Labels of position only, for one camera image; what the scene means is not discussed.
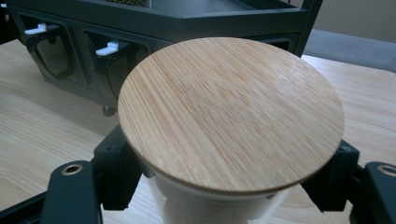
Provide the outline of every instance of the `background wall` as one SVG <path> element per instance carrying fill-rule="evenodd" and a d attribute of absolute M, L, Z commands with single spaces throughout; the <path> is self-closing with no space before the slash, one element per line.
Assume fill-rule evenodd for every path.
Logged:
<path fill-rule="evenodd" d="M 396 43 L 396 0 L 323 0 L 314 29 Z"/>

